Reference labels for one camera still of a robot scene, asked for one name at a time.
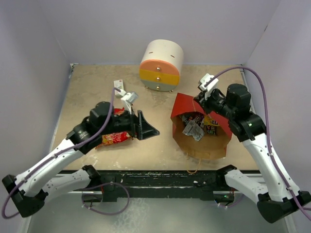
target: small drawer unit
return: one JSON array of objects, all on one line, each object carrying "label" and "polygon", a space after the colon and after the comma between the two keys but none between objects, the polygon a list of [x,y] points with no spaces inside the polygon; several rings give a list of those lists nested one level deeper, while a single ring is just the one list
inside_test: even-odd
[{"label": "small drawer unit", "polygon": [[140,79],[152,90],[172,91],[179,84],[183,60],[184,52],[178,44],[154,40],[149,43],[140,63]]}]

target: red box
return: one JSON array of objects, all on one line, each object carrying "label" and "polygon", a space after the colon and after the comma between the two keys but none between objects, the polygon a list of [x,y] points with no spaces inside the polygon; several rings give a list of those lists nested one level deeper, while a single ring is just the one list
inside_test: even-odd
[{"label": "red box", "polygon": [[215,112],[211,112],[209,115],[220,125],[217,128],[217,135],[205,134],[197,142],[192,136],[182,133],[185,125],[179,115],[191,112],[199,112],[206,115],[200,105],[193,100],[192,96],[177,93],[171,120],[173,122],[173,138],[181,150],[197,159],[215,160],[225,157],[226,147],[232,137],[228,120]]}]

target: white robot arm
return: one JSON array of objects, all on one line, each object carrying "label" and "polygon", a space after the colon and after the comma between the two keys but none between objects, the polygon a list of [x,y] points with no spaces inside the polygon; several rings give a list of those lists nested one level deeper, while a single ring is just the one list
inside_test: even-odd
[{"label": "white robot arm", "polygon": [[28,217],[59,195],[101,184],[99,173],[90,165],[84,166],[70,176],[54,177],[68,164],[101,144],[102,135],[128,132],[138,140],[159,135],[159,131],[146,122],[142,111],[138,110],[138,116],[134,114],[132,104],[137,99],[137,94],[118,91],[122,95],[124,113],[114,115],[112,103],[98,103],[90,111],[90,115],[75,126],[67,137],[36,165],[17,176],[7,175],[2,179],[9,192],[2,209],[4,218],[10,218],[5,215],[5,206],[10,198],[21,216]]},{"label": "white robot arm", "polygon": [[[234,68],[241,67],[231,67],[220,74]],[[250,111],[251,94],[247,88],[242,84],[232,84],[225,96],[216,88],[220,74],[206,74],[199,82],[201,93],[194,100],[205,113],[214,111],[228,119],[231,131],[255,160],[265,185],[251,180],[234,166],[218,170],[219,182],[246,195],[258,206],[261,215],[273,223],[298,210],[293,195],[301,206],[311,201],[311,195],[300,191],[281,163],[268,138],[267,127],[258,115]]]}]

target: snack bag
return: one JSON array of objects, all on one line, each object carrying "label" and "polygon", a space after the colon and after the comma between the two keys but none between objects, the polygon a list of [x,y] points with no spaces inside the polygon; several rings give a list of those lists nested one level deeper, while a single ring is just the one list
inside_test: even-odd
[{"label": "snack bag", "polygon": [[204,124],[206,125],[206,133],[216,135],[219,124],[209,114],[204,117]]},{"label": "snack bag", "polygon": [[191,121],[194,120],[202,129],[204,127],[204,115],[202,113],[186,113],[179,115],[185,126]]},{"label": "snack bag", "polygon": [[[119,109],[115,108],[114,115],[121,115],[124,112],[124,108]],[[102,143],[95,147],[98,149],[102,146],[109,146],[112,144],[117,144],[120,142],[124,142],[127,139],[132,138],[128,132],[121,132],[121,133],[111,133],[102,136]]]},{"label": "snack bag", "polygon": [[194,120],[191,120],[184,128],[183,134],[187,136],[192,136],[194,140],[198,142],[204,136],[204,130],[200,126],[198,126],[198,124]]}]

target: yellow stripe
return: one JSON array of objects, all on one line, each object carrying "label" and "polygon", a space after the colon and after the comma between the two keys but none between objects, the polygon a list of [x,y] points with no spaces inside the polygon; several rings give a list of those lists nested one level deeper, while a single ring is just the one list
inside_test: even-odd
[{"label": "yellow stripe", "polygon": [[159,82],[170,85],[178,85],[179,83],[179,75],[163,74],[161,72],[140,69],[139,76],[143,80],[148,80],[152,82]]}]

